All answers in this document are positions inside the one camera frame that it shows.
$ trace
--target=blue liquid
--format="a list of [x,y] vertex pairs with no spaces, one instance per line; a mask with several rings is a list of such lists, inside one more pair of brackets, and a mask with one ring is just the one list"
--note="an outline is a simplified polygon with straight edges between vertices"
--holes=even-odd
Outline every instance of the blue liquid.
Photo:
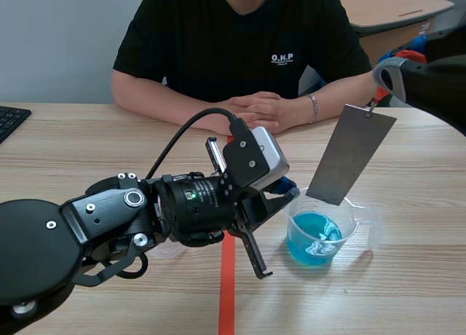
[[305,264],[314,266],[329,263],[342,246],[341,243],[325,242],[341,239],[341,232],[336,223],[320,213],[302,213],[293,219],[300,229],[319,239],[312,240],[297,232],[294,227],[288,229],[288,249],[293,256]]

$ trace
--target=wooden table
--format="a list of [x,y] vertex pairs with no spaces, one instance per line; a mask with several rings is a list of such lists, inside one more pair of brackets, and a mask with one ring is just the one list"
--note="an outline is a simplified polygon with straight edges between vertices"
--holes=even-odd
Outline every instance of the wooden table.
[[[0,202],[63,202],[121,171],[143,176],[176,130],[113,106],[16,106],[33,115],[0,145]],[[379,111],[399,119],[349,197],[378,209],[380,249],[364,253],[360,235],[327,270],[309,270],[287,252],[277,215],[256,233],[270,278],[256,279],[237,241],[236,334],[466,334],[466,140],[423,112]],[[334,125],[278,137],[300,186]],[[159,173],[210,173],[209,135],[189,131]],[[77,288],[22,334],[216,335],[220,262],[221,245],[151,259],[141,279]]]
[[429,34],[435,18],[454,6],[446,0],[340,1],[372,66],[390,50]]

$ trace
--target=forearm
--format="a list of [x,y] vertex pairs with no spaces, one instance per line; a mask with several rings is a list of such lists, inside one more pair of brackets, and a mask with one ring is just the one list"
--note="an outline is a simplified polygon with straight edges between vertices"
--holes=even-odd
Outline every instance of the forearm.
[[[138,79],[118,71],[113,72],[112,92],[118,106],[154,119],[183,125],[192,116],[208,108],[212,103],[190,98],[170,88],[147,79]],[[223,116],[208,116],[193,127],[228,133],[227,119]]]
[[337,117],[345,104],[364,107],[376,96],[372,72],[337,80],[313,94],[318,102],[317,121]]
[[[364,107],[376,95],[376,84],[372,72],[337,80],[313,93],[317,99],[318,112],[316,122],[337,117],[343,112],[345,104]],[[298,125],[307,124],[314,117],[314,106],[308,96],[294,100],[292,107]]]

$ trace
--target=red object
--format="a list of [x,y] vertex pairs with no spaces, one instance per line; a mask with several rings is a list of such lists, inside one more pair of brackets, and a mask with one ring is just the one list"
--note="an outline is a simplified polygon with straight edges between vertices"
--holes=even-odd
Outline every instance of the red object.
[[[416,52],[416,51],[412,51],[412,50],[400,51],[399,53],[396,54],[395,57],[408,58],[409,60],[412,60],[414,62],[419,62],[419,63],[424,63],[424,64],[427,63],[427,59],[425,55],[423,55],[422,53]],[[387,95],[389,95],[389,93],[385,91],[383,88],[379,87],[377,89],[377,96],[376,96],[375,104],[380,102],[380,100]]]
[[234,335],[234,267],[235,240],[225,233],[221,243],[220,303],[218,307],[218,335]]

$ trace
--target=keyboard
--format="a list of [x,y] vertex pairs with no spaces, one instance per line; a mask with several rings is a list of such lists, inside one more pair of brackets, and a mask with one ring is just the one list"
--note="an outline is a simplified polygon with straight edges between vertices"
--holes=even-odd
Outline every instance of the keyboard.
[[10,136],[29,116],[28,109],[0,106],[0,143]]

